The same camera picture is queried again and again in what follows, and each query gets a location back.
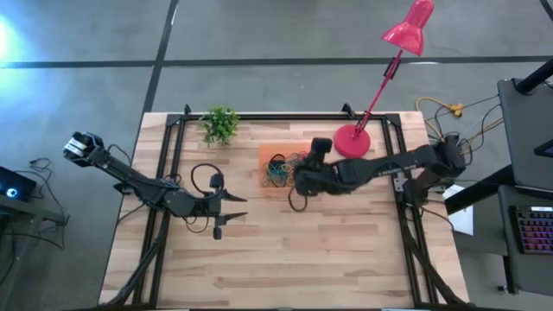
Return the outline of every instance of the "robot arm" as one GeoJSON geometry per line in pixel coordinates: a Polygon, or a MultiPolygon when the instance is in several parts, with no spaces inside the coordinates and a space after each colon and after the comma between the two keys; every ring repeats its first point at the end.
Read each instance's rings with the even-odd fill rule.
{"type": "Polygon", "coordinates": [[[428,196],[429,188],[445,178],[455,178],[465,170],[465,159],[460,155],[457,142],[456,136],[447,136],[445,142],[421,146],[403,154],[324,163],[332,141],[315,138],[311,143],[311,152],[294,170],[296,191],[305,196],[316,196],[320,192],[350,194],[372,178],[425,168],[415,180],[403,184],[406,203],[420,204],[428,196]]]}
{"type": "Polygon", "coordinates": [[[158,210],[167,208],[173,216],[179,218],[215,218],[215,227],[213,228],[213,237],[215,239],[221,239],[221,230],[219,228],[221,225],[225,225],[230,219],[245,214],[220,215],[221,200],[238,202],[245,200],[233,196],[226,191],[223,173],[212,164],[204,163],[192,169],[193,181],[194,171],[198,167],[208,166],[216,171],[211,177],[209,184],[209,187],[214,189],[214,192],[202,191],[193,182],[194,187],[204,195],[201,198],[192,195],[187,189],[180,187],[172,181],[146,177],[131,168],[130,165],[119,161],[111,155],[109,148],[106,149],[104,147],[102,138],[91,133],[75,132],[63,149],[63,154],[69,161],[74,162],[82,168],[94,166],[121,181],[114,186],[119,192],[123,192],[125,187],[129,187],[142,202],[151,208],[158,210]]]}

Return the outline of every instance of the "potted plant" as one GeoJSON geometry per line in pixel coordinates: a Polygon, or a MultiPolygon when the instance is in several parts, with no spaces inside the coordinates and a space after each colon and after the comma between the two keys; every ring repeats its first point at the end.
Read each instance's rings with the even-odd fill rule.
{"type": "Polygon", "coordinates": [[[218,143],[221,146],[231,144],[231,137],[236,136],[238,129],[238,115],[232,108],[217,105],[210,108],[200,121],[200,127],[206,130],[204,142],[209,147],[212,143],[218,143]]]}

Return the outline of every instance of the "tangled cable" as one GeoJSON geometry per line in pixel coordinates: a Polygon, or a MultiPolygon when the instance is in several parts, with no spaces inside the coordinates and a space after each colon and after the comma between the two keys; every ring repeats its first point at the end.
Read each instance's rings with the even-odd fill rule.
{"type": "Polygon", "coordinates": [[[462,109],[467,109],[468,107],[485,103],[485,102],[487,102],[489,100],[492,100],[496,97],[498,97],[498,95],[494,95],[494,96],[491,96],[489,98],[484,98],[482,100],[479,100],[479,101],[474,102],[472,104],[466,105],[464,107],[461,104],[458,104],[458,105],[444,104],[440,100],[437,100],[437,99],[434,99],[434,98],[419,98],[415,102],[415,107],[416,107],[417,111],[420,111],[421,110],[420,103],[424,100],[429,100],[429,101],[435,102],[435,103],[440,105],[440,108],[438,108],[435,111],[434,117],[430,117],[430,118],[427,118],[427,119],[424,120],[424,122],[430,127],[430,129],[432,129],[435,132],[435,134],[437,135],[437,136],[429,135],[429,137],[439,142],[439,141],[444,141],[445,136],[447,136],[448,134],[456,133],[457,136],[460,139],[458,145],[461,147],[461,155],[462,156],[466,156],[466,155],[470,156],[470,159],[466,163],[466,165],[468,166],[473,162],[473,159],[474,159],[473,153],[476,150],[482,148],[482,146],[484,145],[484,133],[488,132],[489,130],[495,129],[496,127],[498,127],[500,124],[503,123],[503,118],[499,117],[495,121],[493,121],[493,122],[491,122],[491,123],[489,123],[488,125],[485,126],[486,118],[493,111],[495,111],[497,108],[499,108],[499,104],[492,107],[492,109],[490,109],[483,117],[476,120],[471,126],[468,127],[467,130],[465,130],[463,132],[463,134],[460,134],[459,132],[449,132],[449,133],[443,134],[442,126],[440,125],[440,122],[439,122],[438,118],[441,117],[441,116],[444,116],[446,114],[450,114],[450,113],[453,113],[454,116],[456,116],[456,117],[461,117],[462,109]],[[445,112],[443,114],[440,114],[440,111],[442,109],[448,109],[449,112],[445,112]],[[430,120],[435,120],[435,126],[430,122],[430,120]],[[469,137],[469,138],[465,138],[465,135],[477,124],[480,124],[480,131],[478,133],[474,134],[473,136],[469,137]],[[475,147],[473,147],[473,144],[477,140],[477,138],[479,138],[479,137],[481,137],[480,145],[475,148],[475,147]]]}
{"type": "Polygon", "coordinates": [[[265,180],[263,187],[272,184],[274,187],[293,187],[294,186],[294,168],[296,165],[308,156],[307,152],[293,153],[288,160],[282,154],[276,154],[270,161],[263,165],[265,180]]]}

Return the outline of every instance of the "black wire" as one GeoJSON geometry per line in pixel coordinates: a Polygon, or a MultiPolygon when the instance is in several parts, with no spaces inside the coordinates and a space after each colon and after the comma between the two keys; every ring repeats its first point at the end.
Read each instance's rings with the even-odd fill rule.
{"type": "Polygon", "coordinates": [[[194,220],[194,222],[192,224],[189,224],[188,221],[184,217],[183,217],[183,219],[187,223],[188,230],[192,233],[202,233],[207,229],[207,226],[209,225],[209,217],[206,217],[206,225],[203,227],[203,229],[201,229],[200,231],[194,231],[190,228],[190,225],[192,225],[194,222],[196,222],[196,220],[194,220]]]}
{"type": "MultiPolygon", "coordinates": [[[[478,147],[476,147],[475,149],[473,149],[473,152],[476,152],[476,150],[478,150],[478,149],[480,149],[484,146],[484,123],[486,122],[487,116],[499,105],[500,104],[497,104],[494,107],[492,107],[492,109],[487,111],[486,114],[484,115],[484,117],[482,118],[482,124],[480,125],[480,136],[482,136],[482,140],[480,141],[480,145],[478,147]]],[[[492,128],[488,129],[487,131],[495,129],[500,124],[501,123],[498,123],[498,124],[494,125],[492,128]]]]}
{"type": "MultiPolygon", "coordinates": [[[[11,219],[10,219],[10,229],[11,229],[11,233],[16,232],[14,230],[14,224],[12,223],[11,219]]],[[[8,275],[10,274],[11,269],[14,267],[15,263],[16,263],[16,238],[14,238],[14,236],[12,235],[11,236],[11,262],[10,262],[10,265],[8,266],[8,269],[2,276],[2,279],[0,279],[0,286],[2,286],[4,281],[6,281],[6,278],[8,278],[8,275]]]]}
{"type": "Polygon", "coordinates": [[[41,241],[48,242],[48,243],[50,243],[51,245],[53,245],[53,246],[59,248],[59,249],[62,250],[62,251],[66,249],[65,246],[59,245],[59,244],[55,243],[55,242],[52,241],[52,240],[49,240],[49,239],[43,238],[43,237],[39,237],[39,236],[34,236],[34,235],[32,235],[32,234],[13,232],[13,233],[4,233],[4,235],[6,235],[6,236],[10,235],[10,236],[22,236],[22,237],[36,238],[36,239],[39,239],[39,240],[41,240],[41,241]]]}
{"type": "Polygon", "coordinates": [[[215,191],[214,194],[209,194],[208,196],[206,197],[203,197],[203,198],[199,198],[199,197],[196,197],[196,196],[193,196],[192,194],[188,193],[191,197],[193,197],[194,199],[196,200],[202,200],[202,201],[205,201],[205,200],[211,200],[213,198],[215,198],[216,196],[218,196],[221,191],[223,191],[223,189],[225,188],[225,177],[223,176],[223,172],[221,172],[221,170],[214,166],[213,164],[211,163],[201,163],[201,164],[198,164],[196,165],[195,167],[192,168],[192,170],[190,171],[190,180],[192,181],[192,185],[194,186],[194,188],[196,188],[196,190],[198,190],[198,192],[202,193],[202,194],[208,194],[207,191],[202,191],[200,190],[200,188],[198,187],[198,185],[196,185],[196,180],[194,179],[194,171],[197,169],[197,168],[201,168],[201,167],[204,167],[204,166],[207,166],[207,167],[210,167],[210,168],[213,168],[215,169],[215,171],[217,172],[217,174],[219,174],[221,176],[221,184],[219,185],[219,188],[217,191],[215,191]]]}
{"type": "MultiPolygon", "coordinates": [[[[494,99],[494,98],[496,98],[496,97],[498,97],[498,95],[493,95],[493,96],[491,96],[490,98],[484,98],[484,99],[479,100],[479,101],[477,101],[477,102],[474,102],[474,103],[472,103],[472,104],[463,106],[463,109],[467,109],[468,107],[472,107],[472,106],[474,106],[474,105],[478,105],[478,104],[484,103],[484,102],[486,102],[486,101],[488,101],[488,100],[490,100],[490,99],[494,99]]],[[[448,115],[449,113],[451,113],[451,111],[444,112],[444,113],[441,114],[441,115],[437,115],[437,116],[434,116],[434,117],[427,118],[427,119],[425,119],[424,121],[429,121],[429,120],[433,120],[433,119],[436,119],[436,120],[437,120],[437,118],[439,118],[439,117],[441,117],[441,116],[448,115]]]]}
{"type": "Polygon", "coordinates": [[[194,220],[192,222],[188,221],[188,217],[183,217],[184,221],[187,222],[189,225],[193,225],[196,223],[196,220],[198,219],[198,216],[194,215],[194,220]]]}
{"type": "MultiPolygon", "coordinates": [[[[50,181],[50,177],[52,177],[52,174],[54,173],[52,169],[48,168],[50,164],[52,164],[50,159],[45,157],[40,157],[38,159],[34,159],[33,161],[30,161],[29,167],[39,173],[48,172],[48,175],[46,176],[46,181],[50,181]],[[42,161],[46,162],[44,166],[37,165],[38,162],[42,162],[42,161]]],[[[38,188],[38,196],[31,195],[31,198],[39,199],[39,200],[44,199],[44,194],[42,193],[43,188],[44,188],[44,183],[41,184],[41,186],[38,188]]]]}
{"type": "Polygon", "coordinates": [[[288,192],[288,203],[290,204],[290,207],[294,210],[294,212],[301,213],[305,211],[306,208],[308,208],[308,197],[307,195],[303,196],[303,208],[296,208],[294,206],[294,203],[292,203],[292,191],[294,191],[296,187],[291,187],[290,192],[288,192]]]}
{"type": "Polygon", "coordinates": [[[123,219],[129,217],[131,214],[133,214],[134,212],[138,211],[140,208],[144,207],[145,205],[146,205],[146,203],[143,203],[143,204],[141,204],[141,205],[135,207],[132,211],[126,213],[126,214],[123,215],[123,216],[121,216],[121,217],[118,219],[117,225],[119,225],[119,223],[120,223],[123,219]]]}
{"type": "Polygon", "coordinates": [[[434,120],[435,120],[435,124],[438,126],[438,130],[440,132],[440,136],[443,137],[443,131],[442,131],[442,125],[440,124],[440,121],[438,120],[438,113],[440,112],[440,110],[442,110],[443,108],[445,108],[444,106],[440,105],[440,108],[436,109],[435,111],[435,114],[434,114],[434,120]]]}
{"type": "Polygon", "coordinates": [[[473,163],[473,146],[470,145],[470,142],[466,138],[462,138],[460,141],[460,146],[462,146],[463,143],[466,143],[468,145],[468,154],[470,155],[470,160],[468,163],[465,163],[465,166],[469,166],[473,163]]]}
{"type": "Polygon", "coordinates": [[[175,184],[180,184],[181,181],[182,181],[182,176],[180,174],[169,174],[167,176],[165,176],[165,179],[167,178],[173,178],[173,176],[175,177],[175,184]]]}
{"type": "MultiPolygon", "coordinates": [[[[431,202],[439,202],[439,203],[442,203],[442,204],[443,204],[443,202],[441,202],[441,201],[434,201],[434,200],[429,200],[429,201],[431,201],[431,202]]],[[[439,218],[441,218],[441,219],[447,221],[448,224],[451,226],[451,231],[454,231],[454,230],[455,230],[455,227],[453,226],[453,223],[452,223],[451,220],[449,220],[447,217],[441,216],[439,213],[432,212],[432,211],[430,211],[429,209],[424,208],[423,206],[420,206],[419,208],[420,208],[421,210],[425,211],[426,213],[431,213],[432,215],[434,215],[434,216],[436,216],[436,217],[439,217],[439,218]]]]}
{"type": "Polygon", "coordinates": [[[43,181],[41,187],[39,188],[39,194],[42,195],[42,198],[44,198],[44,195],[41,193],[41,190],[46,185],[46,189],[48,190],[48,192],[52,196],[52,199],[54,199],[54,202],[56,203],[56,205],[59,207],[60,213],[61,213],[61,218],[64,219],[64,222],[65,222],[64,225],[61,225],[61,245],[63,246],[63,249],[65,249],[65,247],[66,247],[66,230],[65,230],[65,228],[66,228],[66,226],[68,224],[68,221],[69,221],[69,215],[66,216],[65,208],[60,203],[58,198],[55,196],[54,191],[52,191],[52,188],[50,187],[49,179],[50,179],[50,177],[52,177],[52,174],[54,172],[52,169],[49,168],[51,163],[52,162],[48,158],[41,157],[41,158],[38,158],[38,159],[35,159],[35,160],[29,162],[29,166],[35,171],[15,170],[14,172],[23,173],[23,174],[31,174],[31,175],[34,175],[34,176],[40,178],[43,181]],[[36,163],[38,163],[40,161],[46,161],[47,164],[45,166],[37,165],[36,163]],[[37,173],[37,172],[42,173],[44,171],[48,172],[47,177],[44,177],[44,176],[37,173]]]}
{"type": "Polygon", "coordinates": [[[110,150],[111,150],[112,147],[115,147],[115,149],[119,150],[122,154],[124,154],[124,156],[127,158],[127,161],[129,161],[129,165],[131,165],[130,156],[126,152],[124,152],[124,150],[115,143],[112,143],[111,145],[109,145],[107,147],[107,154],[108,155],[110,154],[110,150]]]}

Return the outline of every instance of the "lamp base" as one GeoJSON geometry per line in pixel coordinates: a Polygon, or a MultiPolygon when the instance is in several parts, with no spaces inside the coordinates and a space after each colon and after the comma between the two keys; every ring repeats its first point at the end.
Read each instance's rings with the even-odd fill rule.
{"type": "Polygon", "coordinates": [[[371,138],[366,131],[362,130],[356,138],[353,138],[353,134],[353,124],[340,127],[334,134],[334,147],[338,153],[349,159],[363,157],[371,147],[371,138]]]}

